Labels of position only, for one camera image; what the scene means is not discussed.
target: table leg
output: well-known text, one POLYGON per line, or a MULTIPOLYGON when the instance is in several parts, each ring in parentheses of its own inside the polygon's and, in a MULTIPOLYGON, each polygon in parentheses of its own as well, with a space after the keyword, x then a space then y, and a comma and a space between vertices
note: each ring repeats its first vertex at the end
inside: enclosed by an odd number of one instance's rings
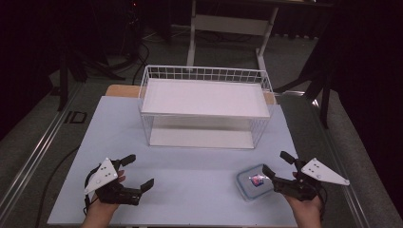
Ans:
POLYGON ((270 34, 272 33, 273 25, 275 24, 276 16, 278 13, 278 7, 273 8, 270 20, 267 22, 266 31, 264 32, 263 43, 260 48, 256 49, 256 56, 258 58, 258 65, 260 70, 266 70, 266 64, 264 63, 263 53, 266 49, 267 42, 269 41, 270 34))
POLYGON ((189 51, 187 52, 187 63, 188 67, 192 67, 195 63, 195 34, 196 34, 196 27, 195 27, 195 18, 196 18, 196 0, 192 1, 192 18, 190 22, 190 46, 189 51))

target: white wire basket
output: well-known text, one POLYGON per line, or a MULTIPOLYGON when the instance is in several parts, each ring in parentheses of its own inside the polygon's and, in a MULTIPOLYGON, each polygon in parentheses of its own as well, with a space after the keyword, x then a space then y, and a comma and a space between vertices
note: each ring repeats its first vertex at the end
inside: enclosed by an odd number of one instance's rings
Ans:
POLYGON ((266 71, 147 66, 139 110, 149 145, 255 148, 276 99, 266 71))

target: gray carpet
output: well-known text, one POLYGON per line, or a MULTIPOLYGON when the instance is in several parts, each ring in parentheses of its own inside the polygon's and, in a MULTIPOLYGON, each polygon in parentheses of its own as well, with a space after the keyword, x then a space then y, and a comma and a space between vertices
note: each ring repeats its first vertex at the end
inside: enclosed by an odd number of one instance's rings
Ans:
MULTIPOLYGON (((254 49, 259 46, 261 38, 252 37, 242 43, 214 43, 213 38, 214 35, 198 34, 195 66, 258 67, 254 49)), ((144 40, 144 43, 150 50, 147 59, 149 64, 185 65, 189 45, 187 32, 173 37, 171 44, 161 42, 161 38, 156 36, 144 40)), ((264 57, 272 86, 283 86, 295 80, 315 44, 315 40, 308 39, 271 38, 264 57)), ((144 47, 141 48, 141 53, 143 56, 146 55, 144 47)), ((67 113, 69 111, 86 113, 86 120, 84 123, 63 123, 61 125, 25 190, 10 211, 4 227, 34 227, 40 200, 51 172, 67 153, 81 143, 97 103, 105 94, 107 87, 113 84, 131 84, 134 72, 138 67, 139 65, 136 65, 118 73, 126 78, 125 81, 109 80, 91 69, 88 70, 89 79, 85 84, 81 85, 71 80, 70 88, 72 91, 75 91, 74 88, 76 88, 77 94, 71 101, 67 113)), ((57 75, 55 72, 50 77, 55 78, 57 75)), ((303 91, 307 85, 299 85, 294 90, 303 91)), ((289 95, 280 98, 279 102, 286 113, 287 123, 298 155, 306 160, 316 157, 335 170, 341 169, 348 175, 347 178, 352 183, 351 188, 367 219, 362 227, 366 227, 366 225, 369 227, 403 227, 401 217, 396 213, 336 93, 332 92, 331 96, 329 130, 321 128, 320 123, 317 122, 317 110, 309 106, 303 98, 289 95), (336 159, 344 164, 342 167, 338 167, 334 158, 329 156, 332 152, 336 152, 336 159)), ((45 97, 0 142, 1 193, 7 192, 15 175, 34 151, 36 144, 40 142, 54 118, 60 118, 62 121, 66 119, 66 116, 58 115, 57 107, 57 97, 45 97)), ((39 227, 53 227, 46 225, 48 216, 74 155, 75 153, 62 163, 51 180, 39 227)), ((323 227, 359 227, 360 225, 355 223, 355 218, 352 216, 350 205, 345 200, 346 190, 334 184, 325 184, 325 186, 328 190, 329 200, 323 227)))

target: black cable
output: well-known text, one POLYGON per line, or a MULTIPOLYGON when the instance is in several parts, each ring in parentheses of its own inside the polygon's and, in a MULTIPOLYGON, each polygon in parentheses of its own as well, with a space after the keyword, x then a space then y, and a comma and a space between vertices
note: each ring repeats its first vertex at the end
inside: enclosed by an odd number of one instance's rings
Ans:
POLYGON ((96 199, 93 200, 92 202, 88 203, 88 204, 86 205, 86 207, 83 208, 84 215, 86 215, 86 212, 88 211, 89 206, 92 205, 92 203, 94 203, 96 200, 98 200, 98 198, 96 198, 96 199))
POLYGON ((38 215, 36 217, 36 222, 35 222, 35 228, 39 227, 39 223, 41 221, 41 215, 42 215, 42 207, 44 206, 44 201, 45 201, 45 196, 47 194, 48 186, 50 184, 51 179, 53 178, 54 174, 56 171, 59 169, 60 165, 74 152, 76 152, 80 148, 80 145, 78 145, 76 148, 68 152, 68 154, 65 155, 65 157, 57 164, 56 168, 53 169, 52 173, 50 174, 50 177, 48 178, 47 184, 45 185, 44 192, 42 193, 42 198, 41 198, 41 203, 39 205, 39 210, 38 210, 38 215))
POLYGON ((142 67, 146 67, 146 66, 148 65, 147 59, 148 59, 148 56, 149 56, 149 53, 150 53, 150 49, 149 49, 145 44, 143 44, 143 42, 141 42, 140 45, 143 46, 143 47, 145 47, 146 55, 145 55, 145 58, 143 59, 143 57, 139 54, 139 60, 140 60, 142 63, 140 64, 139 68, 136 70, 136 72, 135 72, 134 75, 133 75, 133 81, 131 82, 131 84, 132 84, 133 86, 134 86, 134 81, 136 80, 137 74, 139 73, 140 69, 142 69, 142 67))

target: metal stand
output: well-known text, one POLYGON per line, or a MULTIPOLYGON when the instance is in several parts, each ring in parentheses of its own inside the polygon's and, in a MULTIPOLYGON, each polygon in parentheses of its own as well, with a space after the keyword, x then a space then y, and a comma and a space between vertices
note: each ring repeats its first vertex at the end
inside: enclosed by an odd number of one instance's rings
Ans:
POLYGON ((63 35, 62 31, 58 28, 54 29, 55 34, 58 38, 58 43, 60 44, 59 51, 60 51, 60 84, 58 87, 55 87, 52 91, 52 95, 60 96, 60 103, 58 107, 58 111, 62 111, 65 107, 67 100, 68 100, 68 70, 70 70, 71 74, 73 75, 74 79, 78 82, 85 82, 86 78, 86 71, 83 66, 83 62, 88 64, 90 67, 98 70, 99 72, 103 73, 106 77, 114 80, 124 80, 125 78, 119 77, 118 75, 112 73, 111 71, 107 70, 105 67, 101 66, 100 64, 96 63, 95 61, 91 60, 88 56, 84 53, 80 52, 79 50, 74 49, 68 41, 66 40, 65 36, 63 35))
POLYGON ((190 25, 190 45, 187 53, 186 65, 188 67, 192 67, 194 65, 196 49, 195 33, 196 29, 200 29, 263 36, 263 42, 260 48, 256 49, 256 55, 258 59, 259 69, 266 70, 263 53, 266 49, 267 42, 271 35, 277 13, 278 7, 273 7, 269 21, 201 15, 196 13, 196 0, 193 0, 192 18, 190 25))

